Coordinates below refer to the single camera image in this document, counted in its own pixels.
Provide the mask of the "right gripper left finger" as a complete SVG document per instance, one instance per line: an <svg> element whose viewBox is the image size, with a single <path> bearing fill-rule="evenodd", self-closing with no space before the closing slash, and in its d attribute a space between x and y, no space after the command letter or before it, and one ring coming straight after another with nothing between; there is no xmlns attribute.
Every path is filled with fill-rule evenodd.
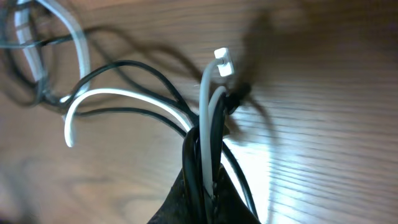
<svg viewBox="0 0 398 224"><path fill-rule="evenodd" d="M205 223L203 189L197 171L182 169L165 201L147 224Z"/></svg>

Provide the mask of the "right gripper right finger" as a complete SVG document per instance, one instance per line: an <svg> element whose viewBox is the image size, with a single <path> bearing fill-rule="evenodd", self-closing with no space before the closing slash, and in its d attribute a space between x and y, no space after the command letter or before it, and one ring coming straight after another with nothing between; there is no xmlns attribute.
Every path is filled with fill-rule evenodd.
<svg viewBox="0 0 398 224"><path fill-rule="evenodd" d="M260 224L242 201L238 191L223 166L217 182L218 201L214 223L216 224Z"/></svg>

